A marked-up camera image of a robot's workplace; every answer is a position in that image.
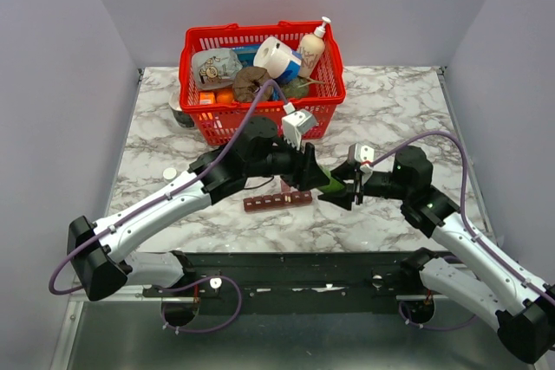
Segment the green pill bottle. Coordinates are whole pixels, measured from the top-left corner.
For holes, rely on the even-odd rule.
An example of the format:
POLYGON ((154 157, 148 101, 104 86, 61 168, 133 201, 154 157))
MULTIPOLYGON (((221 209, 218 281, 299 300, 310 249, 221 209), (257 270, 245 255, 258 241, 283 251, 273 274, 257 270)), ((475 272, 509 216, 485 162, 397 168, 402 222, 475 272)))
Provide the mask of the green pill bottle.
POLYGON ((329 183, 327 185, 319 186, 317 188, 321 193, 328 194, 328 193, 342 192, 345 190, 346 184, 344 184, 344 182, 341 179, 336 179, 331 174, 331 172, 326 172, 326 176, 327 176, 327 179, 329 180, 329 183))

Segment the brown weekly pill organizer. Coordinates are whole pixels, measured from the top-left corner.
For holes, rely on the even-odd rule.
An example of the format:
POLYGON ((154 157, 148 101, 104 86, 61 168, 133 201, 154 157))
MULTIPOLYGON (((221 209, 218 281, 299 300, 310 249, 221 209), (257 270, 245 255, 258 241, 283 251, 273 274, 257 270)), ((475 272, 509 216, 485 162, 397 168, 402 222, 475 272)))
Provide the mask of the brown weekly pill organizer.
POLYGON ((243 199, 243 208, 247 213, 291 209, 309 205, 313 202, 311 191, 299 191, 289 187, 282 179, 279 180, 279 192, 266 193, 243 199), (291 203, 284 202, 284 195, 291 196, 291 203))

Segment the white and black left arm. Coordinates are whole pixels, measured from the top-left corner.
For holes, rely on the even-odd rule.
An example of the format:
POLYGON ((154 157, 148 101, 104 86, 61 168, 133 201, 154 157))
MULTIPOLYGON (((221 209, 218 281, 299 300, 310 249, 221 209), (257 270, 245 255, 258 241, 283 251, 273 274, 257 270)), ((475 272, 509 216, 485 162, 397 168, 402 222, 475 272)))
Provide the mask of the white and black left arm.
POLYGON ((328 185, 314 146, 302 142, 315 124, 306 110, 284 116, 280 124, 253 117, 227 145, 199 156, 154 194, 94 222, 74 220, 68 251, 88 299, 102 300, 127 285, 152 285, 185 295, 193 283, 193 267, 185 255, 177 250, 142 253, 139 246, 183 217, 243 191, 250 178, 279 176, 299 191, 328 185))

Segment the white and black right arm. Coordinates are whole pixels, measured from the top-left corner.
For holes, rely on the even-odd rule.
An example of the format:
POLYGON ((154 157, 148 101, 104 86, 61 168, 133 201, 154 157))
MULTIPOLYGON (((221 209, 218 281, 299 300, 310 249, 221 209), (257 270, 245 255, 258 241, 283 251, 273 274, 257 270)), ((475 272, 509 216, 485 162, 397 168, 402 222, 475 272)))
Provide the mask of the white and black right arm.
POLYGON ((320 199, 345 210, 366 197, 401 201, 404 219, 472 272, 465 275, 421 249, 400 270, 401 287, 448 297, 492 328, 517 359, 537 362, 554 346, 553 286, 510 258, 467 220, 461 204, 433 186, 433 166, 419 147, 398 151, 389 172, 372 170, 373 154, 368 146, 351 146, 348 159, 328 172, 320 199))

